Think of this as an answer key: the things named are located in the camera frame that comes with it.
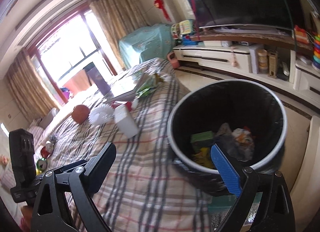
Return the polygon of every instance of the blue gripper pad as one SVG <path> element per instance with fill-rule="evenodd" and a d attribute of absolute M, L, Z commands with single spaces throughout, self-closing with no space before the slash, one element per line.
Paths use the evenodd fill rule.
<path fill-rule="evenodd" d="M 226 184 L 228 191 L 239 197 L 242 192 L 240 176 L 216 144 L 211 147 L 211 159 L 220 173 L 223 182 Z"/>

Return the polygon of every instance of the air conditioning vent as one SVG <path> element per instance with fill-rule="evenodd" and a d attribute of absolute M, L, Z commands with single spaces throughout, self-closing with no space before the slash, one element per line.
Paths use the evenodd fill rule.
<path fill-rule="evenodd" d="M 17 26 L 15 27 L 16 31 L 18 28 L 25 22 L 25 20 L 38 8 L 41 4 L 43 4 L 46 0 L 41 0 L 39 3 L 37 3 L 22 19 L 19 21 Z"/>
<path fill-rule="evenodd" d="M 55 7 L 53 7 L 50 11 L 48 11 L 44 16 L 42 16 L 32 27 L 31 29 L 23 36 L 21 41 L 18 43 L 19 46 L 23 46 L 26 41 L 30 38 L 30 36 L 41 27 L 41 25 L 46 22 L 52 15 L 56 12 L 60 11 L 63 7 L 67 6 L 69 3 L 73 2 L 74 0 L 64 0 L 63 2 L 59 3 Z"/>

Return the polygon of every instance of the teal floral cloth cover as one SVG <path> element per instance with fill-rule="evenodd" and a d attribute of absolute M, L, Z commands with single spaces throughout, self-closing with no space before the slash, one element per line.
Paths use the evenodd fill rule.
<path fill-rule="evenodd" d="M 174 43 L 170 25 L 155 24 L 135 30 L 120 39 L 119 49 L 126 68 L 131 68 L 153 58 L 166 59 Z"/>

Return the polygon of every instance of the trash can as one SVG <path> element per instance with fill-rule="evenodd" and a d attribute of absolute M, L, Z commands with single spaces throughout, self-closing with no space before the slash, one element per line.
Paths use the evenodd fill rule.
<path fill-rule="evenodd" d="M 217 132 L 223 123 L 228 123 L 232 130 L 250 128 L 253 157 L 241 163 L 262 173 L 272 173 L 280 167 L 287 134 L 283 104 L 271 90 L 258 83 L 221 80 L 183 97 L 173 108 L 167 124 L 172 161 L 195 187 L 214 196 L 226 195 L 228 191 L 217 170 L 192 160 L 195 152 L 190 138 L 192 134 Z"/>

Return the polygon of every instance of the beige curtain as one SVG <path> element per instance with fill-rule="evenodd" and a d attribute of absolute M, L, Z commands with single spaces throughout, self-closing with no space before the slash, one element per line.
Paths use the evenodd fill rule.
<path fill-rule="evenodd" d="M 45 117 L 52 108 L 60 108 L 36 73 L 23 48 L 5 75 L 7 86 L 20 111 L 30 122 Z"/>
<path fill-rule="evenodd" d="M 87 0 L 97 17 L 117 60 L 124 62 L 119 53 L 119 40 L 138 28 L 148 26 L 134 0 Z"/>

